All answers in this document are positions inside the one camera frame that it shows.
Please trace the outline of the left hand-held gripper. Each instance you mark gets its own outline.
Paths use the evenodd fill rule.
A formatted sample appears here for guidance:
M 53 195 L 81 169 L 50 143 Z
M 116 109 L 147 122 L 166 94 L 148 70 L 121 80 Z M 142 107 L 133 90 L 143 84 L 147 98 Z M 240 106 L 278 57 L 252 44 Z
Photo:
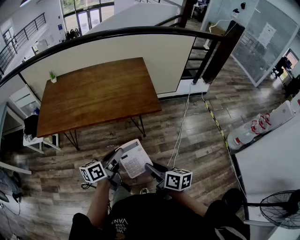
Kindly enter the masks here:
M 81 184 L 82 189 L 88 189 L 90 187 L 96 188 L 95 184 L 103 179 L 108 179 L 111 184 L 112 190 L 117 190 L 121 184 L 121 177 L 118 173 L 119 163 L 118 161 L 122 157 L 124 150 L 118 148 L 111 153 L 107 154 L 102 162 L 93 161 L 79 168 L 85 183 Z

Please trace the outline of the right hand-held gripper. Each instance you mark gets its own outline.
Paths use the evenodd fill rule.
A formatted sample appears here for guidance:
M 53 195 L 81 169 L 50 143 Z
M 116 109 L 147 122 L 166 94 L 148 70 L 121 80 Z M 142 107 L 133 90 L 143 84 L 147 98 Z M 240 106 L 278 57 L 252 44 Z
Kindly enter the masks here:
M 156 181 L 161 181 L 158 185 L 158 189 L 170 189 L 174 191 L 185 191 L 189 189 L 192 184 L 193 173 L 184 169 L 177 169 L 174 171 L 161 172 L 156 168 L 156 165 L 146 163 L 145 170 Z

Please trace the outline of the white calculator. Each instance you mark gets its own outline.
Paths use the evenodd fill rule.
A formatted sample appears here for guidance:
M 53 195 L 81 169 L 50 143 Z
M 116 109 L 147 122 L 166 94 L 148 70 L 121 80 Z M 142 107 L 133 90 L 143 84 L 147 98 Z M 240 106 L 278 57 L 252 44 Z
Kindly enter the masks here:
M 123 149 L 120 162 L 131 179 L 146 172 L 146 164 L 153 165 L 139 139 L 131 140 L 120 146 L 120 148 Z

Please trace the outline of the person's right forearm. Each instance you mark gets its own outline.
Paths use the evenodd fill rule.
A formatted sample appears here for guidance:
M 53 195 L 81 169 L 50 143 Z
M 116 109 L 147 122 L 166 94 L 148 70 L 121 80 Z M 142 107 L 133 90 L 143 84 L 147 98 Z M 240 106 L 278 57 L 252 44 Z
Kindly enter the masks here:
M 208 207 L 205 206 L 203 203 L 196 201 L 184 191 L 180 192 L 180 191 L 170 190 L 168 191 L 168 194 L 171 198 L 173 198 L 183 206 L 191 209 L 193 212 L 200 215 L 201 217 L 205 216 Z

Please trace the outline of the person's black shirt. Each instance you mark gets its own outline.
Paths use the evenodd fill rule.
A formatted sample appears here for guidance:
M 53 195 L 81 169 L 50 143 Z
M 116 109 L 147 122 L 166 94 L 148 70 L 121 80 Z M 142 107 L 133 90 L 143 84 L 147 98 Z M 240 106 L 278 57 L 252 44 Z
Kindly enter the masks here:
M 75 214 L 69 240 L 249 240 L 249 234 L 220 200 L 200 216 L 175 200 L 144 194 L 115 203 L 102 228 Z

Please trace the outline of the black bag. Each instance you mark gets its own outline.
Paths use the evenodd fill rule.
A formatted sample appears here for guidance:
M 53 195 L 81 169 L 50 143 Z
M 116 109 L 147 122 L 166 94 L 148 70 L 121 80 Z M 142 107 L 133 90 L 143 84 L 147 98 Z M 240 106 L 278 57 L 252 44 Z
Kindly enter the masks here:
M 36 114 L 33 114 L 24 120 L 23 134 L 28 141 L 31 141 L 36 137 L 37 126 L 38 126 L 38 115 Z

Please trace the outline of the white counter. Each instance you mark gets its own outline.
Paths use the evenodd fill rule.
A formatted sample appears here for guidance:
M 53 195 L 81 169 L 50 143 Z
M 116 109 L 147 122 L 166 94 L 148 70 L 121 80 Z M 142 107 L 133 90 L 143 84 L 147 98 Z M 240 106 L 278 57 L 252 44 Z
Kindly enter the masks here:
M 247 196 L 300 189 L 300 113 L 235 157 Z

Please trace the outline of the black stair railing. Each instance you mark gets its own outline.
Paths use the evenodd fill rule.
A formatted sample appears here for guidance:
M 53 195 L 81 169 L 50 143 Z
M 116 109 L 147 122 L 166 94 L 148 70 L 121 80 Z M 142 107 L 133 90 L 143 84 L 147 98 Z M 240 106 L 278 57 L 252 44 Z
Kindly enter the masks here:
M 189 53 L 181 80 L 195 83 L 202 77 L 220 41 L 196 37 Z

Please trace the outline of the black handrail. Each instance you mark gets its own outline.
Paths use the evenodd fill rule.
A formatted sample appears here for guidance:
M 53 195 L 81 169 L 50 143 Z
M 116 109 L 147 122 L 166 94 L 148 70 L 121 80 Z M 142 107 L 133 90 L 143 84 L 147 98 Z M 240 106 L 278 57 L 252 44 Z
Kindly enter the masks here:
M 180 36 L 190 36 L 196 38 L 206 38 L 210 40 L 216 40 L 218 42 L 222 42 L 224 40 L 224 36 L 216 35 L 208 32 L 203 31 L 193 31 L 186 28 L 179 28 L 179 27 L 170 27 L 170 26 L 137 26 L 137 27 L 126 27 L 120 29 L 113 29 L 113 30 L 104 30 L 99 31 L 91 34 L 84 35 L 82 37 L 77 37 L 58 45 L 55 45 L 35 57 L 31 58 L 30 60 L 26 61 L 25 63 L 19 65 L 11 72 L 9 72 L 3 79 L 0 80 L 0 87 L 2 87 L 5 83 L 7 83 L 11 78 L 15 75 L 21 73 L 26 68 L 30 67 L 31 65 L 66 49 L 82 45 L 85 43 L 107 39 L 107 38 L 114 38 L 114 37 L 122 37 L 122 36 L 131 36 L 131 35 L 153 35 L 153 34 L 162 34 L 162 35 L 180 35 Z

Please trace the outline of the hanging dark clothes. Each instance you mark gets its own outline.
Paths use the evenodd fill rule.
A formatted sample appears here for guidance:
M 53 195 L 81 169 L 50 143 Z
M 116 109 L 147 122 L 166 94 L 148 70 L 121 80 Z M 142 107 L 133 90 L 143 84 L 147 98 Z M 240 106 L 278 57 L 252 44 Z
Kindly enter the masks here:
M 73 38 L 77 38 L 77 37 L 80 37 L 80 32 L 77 28 L 75 29 L 71 29 L 71 30 L 67 30 L 65 32 L 65 37 L 66 37 L 66 40 L 71 40 Z

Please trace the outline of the black standing fan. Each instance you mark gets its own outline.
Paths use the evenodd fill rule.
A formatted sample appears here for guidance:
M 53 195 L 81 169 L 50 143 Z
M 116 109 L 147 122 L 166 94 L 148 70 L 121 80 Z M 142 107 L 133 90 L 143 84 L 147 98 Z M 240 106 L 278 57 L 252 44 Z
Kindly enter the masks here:
M 244 206 L 258 207 L 265 219 L 285 229 L 300 229 L 300 189 L 274 193 L 260 203 L 245 202 Z

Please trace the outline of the wooden railing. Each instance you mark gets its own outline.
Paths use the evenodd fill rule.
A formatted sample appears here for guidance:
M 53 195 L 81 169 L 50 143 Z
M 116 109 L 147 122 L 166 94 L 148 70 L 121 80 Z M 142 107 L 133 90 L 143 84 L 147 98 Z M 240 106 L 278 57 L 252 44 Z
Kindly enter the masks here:
M 231 20 L 224 34 L 224 40 L 218 45 L 210 63 L 202 75 L 202 79 L 205 83 L 210 83 L 215 80 L 227 59 L 230 57 L 244 30 L 244 26 L 235 20 Z

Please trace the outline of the black balcony railing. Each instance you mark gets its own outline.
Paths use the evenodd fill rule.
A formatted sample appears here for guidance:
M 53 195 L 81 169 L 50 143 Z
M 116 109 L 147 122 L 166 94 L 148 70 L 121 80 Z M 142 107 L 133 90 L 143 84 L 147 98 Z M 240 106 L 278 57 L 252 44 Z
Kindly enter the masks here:
M 4 72 L 8 68 L 8 65 L 19 53 L 23 45 L 32 39 L 32 36 L 45 24 L 45 12 L 43 12 L 30 23 L 28 23 L 24 28 L 22 28 L 20 32 L 16 33 L 16 35 L 13 35 L 9 40 L 7 40 L 6 46 L 0 51 L 1 77 L 4 76 Z

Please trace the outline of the white paper notice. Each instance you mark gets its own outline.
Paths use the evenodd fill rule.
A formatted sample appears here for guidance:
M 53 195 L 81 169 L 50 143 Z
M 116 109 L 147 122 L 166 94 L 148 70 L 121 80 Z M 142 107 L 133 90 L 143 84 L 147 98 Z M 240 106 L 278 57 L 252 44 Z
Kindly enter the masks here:
M 267 48 L 267 45 L 270 43 L 274 34 L 276 33 L 276 29 L 272 27 L 268 22 L 265 24 L 262 32 L 258 37 L 258 42 L 264 47 Z

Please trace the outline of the glass partition wall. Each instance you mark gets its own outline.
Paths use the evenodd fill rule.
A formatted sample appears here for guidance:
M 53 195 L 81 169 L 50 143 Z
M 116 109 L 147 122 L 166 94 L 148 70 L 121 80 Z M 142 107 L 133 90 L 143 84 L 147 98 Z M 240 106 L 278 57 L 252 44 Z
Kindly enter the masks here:
M 233 59 L 254 86 L 275 67 L 300 29 L 300 6 L 294 0 L 258 0 Z

